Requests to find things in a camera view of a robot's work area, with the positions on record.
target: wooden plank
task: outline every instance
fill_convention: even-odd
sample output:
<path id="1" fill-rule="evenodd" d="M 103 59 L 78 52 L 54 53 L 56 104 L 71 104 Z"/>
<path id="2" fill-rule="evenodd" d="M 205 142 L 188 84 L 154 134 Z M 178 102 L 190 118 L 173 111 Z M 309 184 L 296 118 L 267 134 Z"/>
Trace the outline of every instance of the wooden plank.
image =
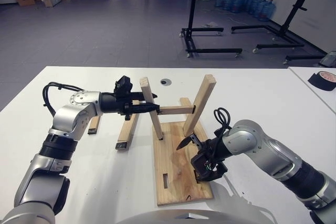
<path id="1" fill-rule="evenodd" d="M 192 114 L 194 112 L 194 106 L 166 106 L 160 107 L 159 115 L 177 115 L 177 114 Z"/>
<path id="2" fill-rule="evenodd" d="M 99 115 L 94 116 L 91 119 L 91 123 L 90 123 L 89 130 L 88 130 L 89 135 L 97 133 L 99 121 L 100 121 L 100 116 Z"/>
<path id="3" fill-rule="evenodd" d="M 180 104 L 182 106 L 191 105 L 189 98 L 180 98 Z M 206 141 L 208 139 L 205 130 L 203 129 L 201 123 L 198 121 L 194 127 L 194 133 L 200 141 Z"/>
<path id="4" fill-rule="evenodd" d="M 139 104 L 139 101 L 133 101 L 134 105 Z M 129 121 L 124 121 L 121 128 L 118 141 L 116 143 L 116 150 L 125 150 L 130 147 L 132 136 L 135 130 L 136 122 L 138 121 L 139 114 L 132 114 Z"/>
<path id="5" fill-rule="evenodd" d="M 194 144 L 176 150 L 184 138 L 184 122 L 162 123 L 163 140 L 153 127 L 156 199 L 158 206 L 212 199 L 208 182 L 197 182 L 190 161 L 197 154 Z"/>
<path id="6" fill-rule="evenodd" d="M 216 80 L 212 74 L 206 74 L 200 89 L 198 90 L 197 96 L 193 103 L 196 106 L 193 114 L 189 114 L 185 123 L 183 125 L 184 136 L 190 136 L 196 126 L 198 119 L 200 118 L 205 104 L 210 97 L 212 90 L 216 85 Z"/>
<path id="7" fill-rule="evenodd" d="M 149 86 L 148 78 L 144 77 L 140 79 L 140 87 L 145 98 L 146 102 L 154 103 L 151 87 Z M 162 129 L 159 121 L 159 116 L 157 115 L 156 111 L 149 112 L 153 126 L 155 128 L 156 135 L 159 140 L 163 139 Z"/>

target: black metal stand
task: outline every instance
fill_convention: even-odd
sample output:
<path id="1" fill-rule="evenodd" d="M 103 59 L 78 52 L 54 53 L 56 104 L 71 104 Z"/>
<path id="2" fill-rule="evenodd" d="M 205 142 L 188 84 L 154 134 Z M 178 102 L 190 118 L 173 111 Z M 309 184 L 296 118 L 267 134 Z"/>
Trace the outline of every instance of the black metal stand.
<path id="1" fill-rule="evenodd" d="M 193 31 L 216 31 L 217 35 L 221 35 L 224 28 L 193 28 L 194 13 L 195 13 L 196 0 L 191 1 L 189 24 L 188 28 L 182 28 L 180 37 L 184 37 L 184 42 L 187 47 L 185 50 L 187 52 L 187 57 L 191 57 L 193 53 L 219 53 L 219 52 L 235 52 L 236 57 L 243 51 L 241 48 L 196 48 L 192 33 Z"/>
<path id="2" fill-rule="evenodd" d="M 282 39 L 284 39 L 285 41 L 288 42 L 288 44 L 257 44 L 256 48 L 253 49 L 253 53 L 256 53 L 259 49 L 262 48 L 296 48 L 296 47 L 303 47 L 304 44 L 299 43 L 298 41 L 296 41 L 295 39 L 289 37 L 288 35 L 286 35 L 286 32 L 288 31 L 289 25 L 291 23 L 291 21 L 293 20 L 296 12 L 298 11 L 298 9 L 300 10 L 304 10 L 306 11 L 306 8 L 303 8 L 303 4 L 304 4 L 305 0 L 297 0 L 296 3 L 293 5 L 293 9 L 290 12 L 290 14 L 288 15 L 285 23 L 281 26 L 280 30 L 277 30 L 271 26 L 268 25 L 256 25 L 256 26 L 233 26 L 231 27 L 231 31 L 232 33 L 235 30 L 240 30 L 240 29 L 253 29 L 253 28 L 264 28 L 267 29 L 268 31 L 270 31 L 271 33 L 275 34 L 277 37 L 280 37 Z"/>
<path id="3" fill-rule="evenodd" d="M 315 60 L 322 59 L 325 55 L 287 55 L 283 64 L 286 65 L 291 60 Z"/>

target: black tape roll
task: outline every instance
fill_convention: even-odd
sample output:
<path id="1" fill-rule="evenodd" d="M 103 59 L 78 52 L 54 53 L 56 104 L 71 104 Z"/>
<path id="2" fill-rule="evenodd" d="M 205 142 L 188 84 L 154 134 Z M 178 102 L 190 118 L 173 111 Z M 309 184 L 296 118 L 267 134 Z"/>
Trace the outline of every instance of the black tape roll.
<path id="1" fill-rule="evenodd" d="M 336 75 L 320 71 L 318 73 L 314 73 L 309 78 L 308 82 L 319 89 L 331 91 L 336 88 Z"/>

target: white tabletop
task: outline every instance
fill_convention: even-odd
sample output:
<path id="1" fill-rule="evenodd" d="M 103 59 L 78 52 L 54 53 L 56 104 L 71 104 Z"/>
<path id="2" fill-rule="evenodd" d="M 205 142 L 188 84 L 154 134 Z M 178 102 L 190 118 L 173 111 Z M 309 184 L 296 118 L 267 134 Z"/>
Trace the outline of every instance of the white tabletop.
<path id="1" fill-rule="evenodd" d="M 332 91 L 324 91 L 316 88 L 308 82 L 308 79 L 314 74 L 320 71 L 326 71 L 336 74 L 335 68 L 299 68 L 290 67 L 291 71 L 297 75 L 311 91 L 313 91 L 334 113 L 336 113 L 336 89 Z"/>
<path id="2" fill-rule="evenodd" d="M 335 114 L 288 69 L 143 69 L 47 67 L 0 113 L 0 219 L 11 210 L 16 189 L 29 161 L 47 136 L 51 115 L 42 106 L 42 88 L 49 81 L 87 90 L 113 91 L 114 82 L 127 75 L 133 91 L 147 76 L 159 105 L 192 101 L 211 73 L 217 85 L 201 123 L 209 137 L 219 127 L 213 110 L 225 107 L 232 125 L 241 119 L 258 122 L 266 134 L 283 142 L 316 169 L 336 179 Z M 160 80 L 169 78 L 170 86 Z M 55 109 L 68 102 L 71 91 L 50 89 Z M 182 115 L 160 116 L 161 122 L 183 120 Z M 225 161 L 226 176 L 211 182 L 215 198 L 190 204 L 158 207 L 155 197 L 152 125 L 142 114 L 128 152 L 117 152 L 123 117 L 107 114 L 97 135 L 85 134 L 77 145 L 67 177 L 68 198 L 57 223 L 115 223 L 158 209 L 206 209 L 229 212 L 257 223 L 312 223 L 308 210 L 281 183 L 261 171 L 247 156 Z"/>

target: black cable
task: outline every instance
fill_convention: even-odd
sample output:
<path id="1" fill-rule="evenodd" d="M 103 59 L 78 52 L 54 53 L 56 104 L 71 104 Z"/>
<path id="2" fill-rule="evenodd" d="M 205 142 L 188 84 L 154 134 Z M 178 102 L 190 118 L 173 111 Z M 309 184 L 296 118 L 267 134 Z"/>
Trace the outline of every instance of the black cable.
<path id="1" fill-rule="evenodd" d="M 224 135 L 224 132 L 226 130 L 231 130 L 230 122 L 231 122 L 231 116 L 230 113 L 225 108 L 218 108 L 217 110 L 214 110 L 215 119 L 222 125 L 222 131 L 220 132 L 219 136 L 217 137 L 217 141 L 215 143 L 214 151 L 212 153 L 212 158 L 214 158 L 217 147 L 219 142 L 222 140 L 222 137 Z"/>
<path id="2" fill-rule="evenodd" d="M 76 91 L 76 92 L 84 90 L 84 89 L 81 89 L 81 88 L 76 87 L 76 86 L 72 86 L 72 85 L 68 85 L 68 84 L 62 84 L 62 83 L 58 83 L 58 82 L 50 82 L 47 85 L 45 85 L 44 88 L 43 88 L 43 91 L 42 91 L 42 97 L 43 97 L 43 101 L 45 103 L 45 104 L 43 104 L 43 106 L 48 108 L 48 110 L 50 111 L 50 113 L 53 117 L 56 114 L 56 112 L 49 102 L 48 92 L 49 92 L 50 87 L 57 87 L 59 90 L 67 89 L 67 90 L 72 90 L 72 91 Z"/>

